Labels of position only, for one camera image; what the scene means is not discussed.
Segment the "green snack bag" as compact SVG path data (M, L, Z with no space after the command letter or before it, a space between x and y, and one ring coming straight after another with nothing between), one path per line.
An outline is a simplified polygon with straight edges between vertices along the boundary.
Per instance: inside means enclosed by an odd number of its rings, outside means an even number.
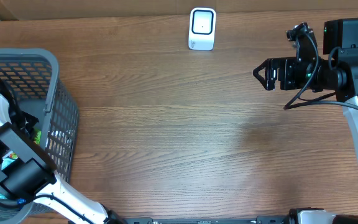
M34 133L33 133L33 142L35 142L37 145L40 144L40 138L42 136L42 132L39 129L34 129Z

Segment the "teal snack wrapper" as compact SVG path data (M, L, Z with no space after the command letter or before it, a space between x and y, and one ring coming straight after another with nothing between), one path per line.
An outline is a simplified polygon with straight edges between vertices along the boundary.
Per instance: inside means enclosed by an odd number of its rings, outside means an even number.
M8 165L13 163L16 159L18 159L18 156L13 151L8 152L5 156L2 157L2 164L0 165L0 169L4 170ZM0 199L4 200L7 199L2 193L0 193Z

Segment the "blue Oreo cookie pack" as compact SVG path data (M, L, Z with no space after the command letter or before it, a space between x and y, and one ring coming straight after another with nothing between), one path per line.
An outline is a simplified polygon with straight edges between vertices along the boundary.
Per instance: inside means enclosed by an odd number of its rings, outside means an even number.
M26 203L26 200L23 199L23 198L19 198L19 199L17 200L17 204L20 205L20 206L24 206L25 203Z

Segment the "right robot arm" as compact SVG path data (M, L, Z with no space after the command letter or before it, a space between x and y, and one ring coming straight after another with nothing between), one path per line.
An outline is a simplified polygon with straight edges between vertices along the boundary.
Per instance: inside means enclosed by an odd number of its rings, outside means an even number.
M320 57L314 31L305 22L286 32L296 47L294 57L268 58L253 71L271 91L297 90L285 110L311 105L341 106L352 134L358 165L358 18L324 23ZM282 223L358 223L358 216L340 215L322 208L292 208Z

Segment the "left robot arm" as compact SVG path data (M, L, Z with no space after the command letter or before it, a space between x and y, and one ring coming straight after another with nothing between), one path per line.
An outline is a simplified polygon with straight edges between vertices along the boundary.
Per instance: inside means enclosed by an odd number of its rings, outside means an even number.
M55 162L34 141L37 123L0 79L0 208L18 210L38 203L72 223L124 223L62 179Z

